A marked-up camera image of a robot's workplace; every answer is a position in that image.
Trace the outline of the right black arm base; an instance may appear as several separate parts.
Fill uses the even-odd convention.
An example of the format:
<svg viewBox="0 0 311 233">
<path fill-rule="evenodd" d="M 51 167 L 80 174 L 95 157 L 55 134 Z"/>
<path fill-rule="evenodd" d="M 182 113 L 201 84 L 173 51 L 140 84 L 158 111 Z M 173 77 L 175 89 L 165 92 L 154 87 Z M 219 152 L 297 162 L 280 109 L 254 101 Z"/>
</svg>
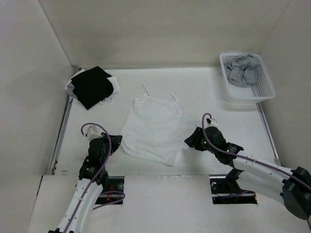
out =
<svg viewBox="0 0 311 233">
<path fill-rule="evenodd" d="M 241 173 L 233 168 L 228 174 L 209 177 L 213 204 L 257 204 L 256 193 L 237 184 Z"/>
</svg>

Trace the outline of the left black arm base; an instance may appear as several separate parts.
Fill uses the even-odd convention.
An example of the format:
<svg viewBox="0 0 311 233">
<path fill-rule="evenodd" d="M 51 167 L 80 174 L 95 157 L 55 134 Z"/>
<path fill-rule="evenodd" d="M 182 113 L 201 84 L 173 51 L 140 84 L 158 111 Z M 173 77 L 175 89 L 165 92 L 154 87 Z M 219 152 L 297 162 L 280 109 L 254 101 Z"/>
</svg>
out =
<svg viewBox="0 0 311 233">
<path fill-rule="evenodd" d="M 98 196 L 95 204 L 103 205 L 119 201 L 123 197 L 124 192 L 124 177 L 109 177 L 108 185 Z"/>
</svg>

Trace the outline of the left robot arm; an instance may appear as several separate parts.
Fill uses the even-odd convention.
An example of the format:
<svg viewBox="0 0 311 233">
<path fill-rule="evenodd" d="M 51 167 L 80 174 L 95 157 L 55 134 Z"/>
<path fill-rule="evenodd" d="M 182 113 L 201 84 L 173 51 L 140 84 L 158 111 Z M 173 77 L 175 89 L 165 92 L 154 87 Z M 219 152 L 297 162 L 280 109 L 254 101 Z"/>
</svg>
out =
<svg viewBox="0 0 311 233">
<path fill-rule="evenodd" d="M 78 182 L 70 204 L 51 233 L 84 233 L 100 194 L 109 188 L 105 164 L 120 146 L 121 135 L 106 135 L 90 140 L 88 155 L 79 170 Z"/>
</svg>

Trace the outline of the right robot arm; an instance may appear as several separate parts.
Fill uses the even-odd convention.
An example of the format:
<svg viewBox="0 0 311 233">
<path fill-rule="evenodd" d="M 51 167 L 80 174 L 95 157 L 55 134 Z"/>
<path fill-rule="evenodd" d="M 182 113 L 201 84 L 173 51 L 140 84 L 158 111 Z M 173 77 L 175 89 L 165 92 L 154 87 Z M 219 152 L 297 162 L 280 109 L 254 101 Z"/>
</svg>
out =
<svg viewBox="0 0 311 233">
<path fill-rule="evenodd" d="M 311 216 L 311 174 L 302 167 L 291 169 L 248 156 L 243 147 L 227 142 L 216 127 L 197 127 L 185 143 L 198 151 L 209 151 L 232 170 L 225 180 L 231 192 L 252 191 L 285 206 L 299 219 Z"/>
</svg>

